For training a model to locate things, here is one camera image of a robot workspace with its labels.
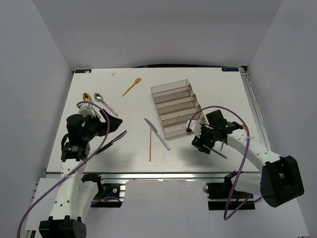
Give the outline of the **silver knife pink handle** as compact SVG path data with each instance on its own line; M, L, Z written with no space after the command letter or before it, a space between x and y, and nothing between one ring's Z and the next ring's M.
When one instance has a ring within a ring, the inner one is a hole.
M145 122L149 125L149 127L152 129L152 131L154 132L154 134L158 137L158 139L161 141L161 143L164 145L164 147L170 151L170 147L168 146L168 144L165 142L165 140L161 137L161 135L158 133L158 130L156 129L156 127L146 118L144 118Z

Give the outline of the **orange chopstick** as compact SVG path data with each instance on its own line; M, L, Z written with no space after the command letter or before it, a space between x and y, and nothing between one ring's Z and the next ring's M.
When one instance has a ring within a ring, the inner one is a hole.
M150 129L150 139L149 139L149 162L152 161L152 129Z

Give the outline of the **teal plastic knife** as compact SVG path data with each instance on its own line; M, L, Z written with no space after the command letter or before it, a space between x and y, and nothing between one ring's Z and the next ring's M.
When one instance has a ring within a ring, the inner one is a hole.
M214 152L214 153L216 153L216 154L218 154L219 156L221 156L221 157L223 157L223 158L225 158L225 159L227 159L227 157L225 156L225 155L223 155L222 153L220 153L220 152L218 152L218 151L216 151L216 150L214 150L213 148L209 148L208 146L206 146L206 145L203 145L206 149L208 149L208 150L210 150L210 151L212 151L212 152Z

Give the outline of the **silver spoon pink handle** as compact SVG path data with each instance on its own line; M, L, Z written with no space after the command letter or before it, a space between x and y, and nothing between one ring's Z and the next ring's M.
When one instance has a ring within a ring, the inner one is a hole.
M107 109L109 109L116 117L118 116L118 113L104 101L103 96L101 94L94 93L94 98L97 102L102 103Z

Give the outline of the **black knife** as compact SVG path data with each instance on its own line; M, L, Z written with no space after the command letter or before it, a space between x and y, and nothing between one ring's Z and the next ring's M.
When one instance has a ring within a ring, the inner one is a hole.
M122 137L124 137L126 135L127 131L123 131L119 136L117 136L116 138L114 138L112 141L110 141L108 144L106 144L105 146L101 147L96 154L99 154L101 152L103 152L104 150L106 150L107 148L109 148L110 146L112 146L115 142L117 142L118 140L120 140Z

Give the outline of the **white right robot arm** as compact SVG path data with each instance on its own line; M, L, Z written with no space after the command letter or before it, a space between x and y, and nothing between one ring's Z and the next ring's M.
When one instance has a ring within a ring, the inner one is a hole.
M247 128L235 121L228 122L220 110L207 115L208 124L194 119L187 121L187 132L195 137L192 145L209 154L216 142L222 142L243 155L259 171L249 175L239 169L224 178L224 193L231 198L241 192L257 194L271 207L278 207L304 194L298 163L292 156L272 152L248 135Z

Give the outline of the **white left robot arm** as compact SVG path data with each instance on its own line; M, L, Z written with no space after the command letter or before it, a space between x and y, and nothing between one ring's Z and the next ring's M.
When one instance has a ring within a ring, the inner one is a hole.
M47 220L39 224L44 238L85 238L84 223L94 198L104 194L105 186L99 174L84 175L90 154L90 141L96 136L105 137L116 131L122 120L100 111L105 121L98 116L74 114L66 119L68 133L62 142L61 183Z

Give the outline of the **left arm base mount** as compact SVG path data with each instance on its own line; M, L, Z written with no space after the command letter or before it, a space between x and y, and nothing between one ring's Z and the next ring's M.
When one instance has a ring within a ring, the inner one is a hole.
M97 186L97 192L92 200L91 207L96 208L120 208L122 204L120 196L120 184L104 182L100 174L85 174L81 178L82 183L92 182Z

